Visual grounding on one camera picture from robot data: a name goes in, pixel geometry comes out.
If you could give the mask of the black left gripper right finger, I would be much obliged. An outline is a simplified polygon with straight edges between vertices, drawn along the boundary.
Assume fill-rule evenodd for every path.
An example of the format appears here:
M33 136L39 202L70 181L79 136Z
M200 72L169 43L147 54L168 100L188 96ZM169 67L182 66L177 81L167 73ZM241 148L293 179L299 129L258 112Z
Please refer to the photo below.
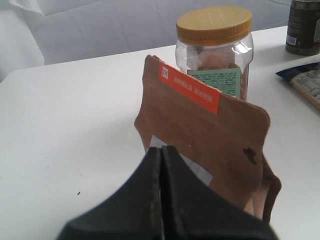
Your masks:
M167 240L276 240L272 228L206 186L173 146L163 146L161 201Z

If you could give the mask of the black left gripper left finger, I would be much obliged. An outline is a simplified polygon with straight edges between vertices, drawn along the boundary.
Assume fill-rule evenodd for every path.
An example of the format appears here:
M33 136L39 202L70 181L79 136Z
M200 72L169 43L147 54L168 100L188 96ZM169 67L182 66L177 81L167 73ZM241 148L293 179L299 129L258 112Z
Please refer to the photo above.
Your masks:
M151 147L130 178L100 205L70 220L59 240L162 240L162 154Z

